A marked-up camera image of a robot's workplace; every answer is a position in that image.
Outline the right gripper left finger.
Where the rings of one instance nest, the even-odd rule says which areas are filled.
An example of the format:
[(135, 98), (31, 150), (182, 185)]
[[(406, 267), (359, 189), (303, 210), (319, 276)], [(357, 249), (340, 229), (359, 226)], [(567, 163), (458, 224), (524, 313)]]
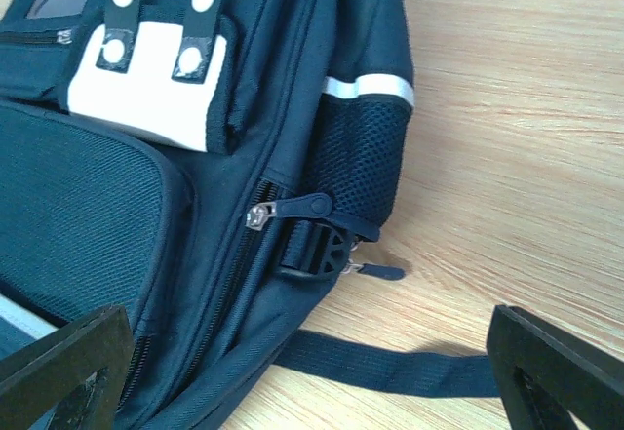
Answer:
[(135, 343), (126, 309), (105, 306), (1, 361), (1, 427), (110, 429)]

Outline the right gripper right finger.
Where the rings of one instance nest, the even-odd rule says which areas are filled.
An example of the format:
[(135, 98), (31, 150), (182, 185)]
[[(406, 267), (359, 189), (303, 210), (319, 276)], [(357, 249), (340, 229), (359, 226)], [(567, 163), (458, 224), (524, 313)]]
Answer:
[(487, 354), (513, 429), (623, 427), (623, 362), (516, 306), (494, 308)]

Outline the navy blue student backpack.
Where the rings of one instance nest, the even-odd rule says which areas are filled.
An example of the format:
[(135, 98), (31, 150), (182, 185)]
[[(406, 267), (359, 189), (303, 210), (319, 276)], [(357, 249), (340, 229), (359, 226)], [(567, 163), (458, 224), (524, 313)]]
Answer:
[(379, 239), (414, 105), (404, 0), (13, 0), (2, 351), (124, 306), (116, 429), (216, 429), (272, 365), (497, 397), (486, 356), (302, 328)]

